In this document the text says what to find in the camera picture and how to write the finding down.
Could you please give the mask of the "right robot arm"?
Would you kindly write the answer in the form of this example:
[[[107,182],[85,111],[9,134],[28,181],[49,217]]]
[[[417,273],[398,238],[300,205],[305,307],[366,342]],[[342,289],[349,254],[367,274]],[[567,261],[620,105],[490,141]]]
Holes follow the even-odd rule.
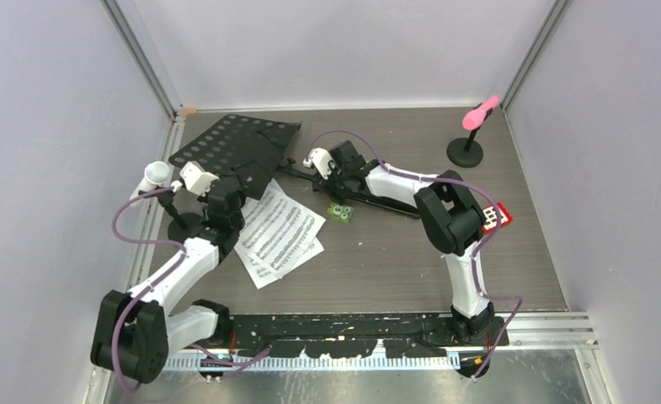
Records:
[[[431,245],[447,264],[452,288],[450,329],[465,345],[488,332],[495,311],[485,295],[479,243],[485,215],[452,170],[425,175],[364,159],[350,141],[322,154],[321,184],[339,204],[350,199],[420,219]]]

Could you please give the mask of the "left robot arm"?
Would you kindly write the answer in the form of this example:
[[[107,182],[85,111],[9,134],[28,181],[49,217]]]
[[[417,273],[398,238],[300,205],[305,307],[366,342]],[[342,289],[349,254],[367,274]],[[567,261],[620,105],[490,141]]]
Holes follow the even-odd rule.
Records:
[[[174,307],[219,266],[248,228],[243,208],[260,199],[300,130],[297,123],[229,114],[168,159],[146,167],[130,203],[154,199],[170,216],[176,253],[127,291],[100,302],[90,360],[122,381],[154,381],[168,356],[199,341],[222,348],[232,335],[226,306]]]

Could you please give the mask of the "black music stand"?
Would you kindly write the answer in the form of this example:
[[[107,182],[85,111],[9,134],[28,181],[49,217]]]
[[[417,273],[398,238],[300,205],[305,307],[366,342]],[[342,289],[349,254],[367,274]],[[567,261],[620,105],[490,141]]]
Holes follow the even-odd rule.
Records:
[[[278,162],[275,173],[283,173],[290,177],[301,178],[312,184],[312,190],[326,194],[333,202],[344,204],[357,201],[385,210],[390,210],[413,219],[418,219],[417,208],[410,202],[401,201],[394,196],[380,196],[370,188],[370,173],[366,178],[368,193],[331,193],[327,190],[327,180],[320,177],[314,169],[306,171],[294,167],[296,161],[284,154],[259,152],[254,149],[257,134],[254,125],[258,123],[287,123],[254,118],[246,115],[227,114],[219,119],[209,129],[197,136],[191,142],[182,146],[168,162],[182,168],[186,162],[198,162],[207,172],[218,177],[235,174],[235,166],[243,162]],[[376,159],[372,161],[372,169],[378,168]]]

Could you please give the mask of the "white toy microphone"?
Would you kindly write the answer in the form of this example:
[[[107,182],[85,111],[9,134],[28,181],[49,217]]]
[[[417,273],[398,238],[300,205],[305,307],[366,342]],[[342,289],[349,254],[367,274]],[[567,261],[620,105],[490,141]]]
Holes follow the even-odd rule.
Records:
[[[137,184],[130,199],[138,197],[155,190],[156,188],[164,188],[169,185],[169,179],[172,175],[172,169],[167,162],[155,161],[146,165],[143,175],[139,184]]]

